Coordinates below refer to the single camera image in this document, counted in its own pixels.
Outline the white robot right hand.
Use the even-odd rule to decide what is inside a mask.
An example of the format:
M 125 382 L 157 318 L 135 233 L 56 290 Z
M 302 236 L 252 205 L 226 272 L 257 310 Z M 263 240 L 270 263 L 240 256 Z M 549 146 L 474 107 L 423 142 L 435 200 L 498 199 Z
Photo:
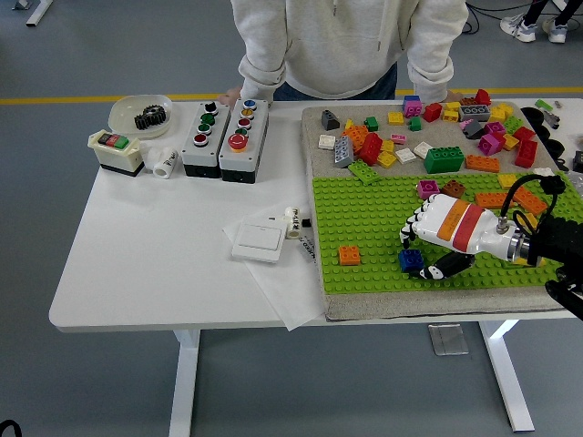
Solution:
M 447 279 L 472 267 L 476 254 L 487 252 L 498 259 L 516 259 L 517 227 L 510 222 L 497 230 L 498 217 L 489 209 L 445 194 L 432 195 L 414 211 L 400 231 L 405 249 L 419 238 L 449 249 L 437 262 L 411 274 L 423 279 Z

